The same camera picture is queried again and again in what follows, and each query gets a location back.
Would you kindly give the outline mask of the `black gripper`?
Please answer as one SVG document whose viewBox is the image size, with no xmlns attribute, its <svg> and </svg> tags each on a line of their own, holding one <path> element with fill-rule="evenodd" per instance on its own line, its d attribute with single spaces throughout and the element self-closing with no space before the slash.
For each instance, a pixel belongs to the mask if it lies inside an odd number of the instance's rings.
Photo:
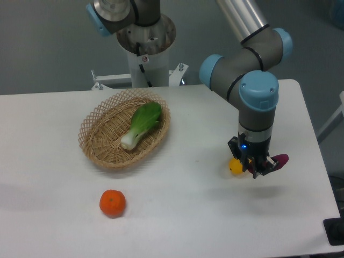
<svg viewBox="0 0 344 258">
<path fill-rule="evenodd" d="M 268 157 L 269 138 L 253 142 L 249 140 L 248 134 L 241 133 L 237 137 L 232 137 L 227 144 L 233 157 L 242 165 L 242 171 L 248 170 L 253 179 L 276 171 L 280 164 L 275 158 Z"/>
</svg>

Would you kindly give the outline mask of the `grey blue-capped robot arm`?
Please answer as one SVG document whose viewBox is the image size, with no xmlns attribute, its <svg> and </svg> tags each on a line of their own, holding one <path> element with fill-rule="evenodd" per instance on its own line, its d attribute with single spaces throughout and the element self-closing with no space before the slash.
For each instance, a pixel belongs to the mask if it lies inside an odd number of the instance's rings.
<svg viewBox="0 0 344 258">
<path fill-rule="evenodd" d="M 293 50 L 292 39 L 281 28 L 272 28 L 254 1 L 218 1 L 241 44 L 228 59 L 213 54 L 199 70 L 199 79 L 239 112 L 238 134 L 228 146 L 243 171 L 253 177 L 281 169 L 283 155 L 270 156 L 269 145 L 279 83 L 269 69 Z M 168 52 L 176 29 L 161 12 L 159 1 L 92 1 L 86 7 L 96 30 L 115 34 L 127 52 L 132 86 L 161 87 L 169 84 Z"/>
</svg>

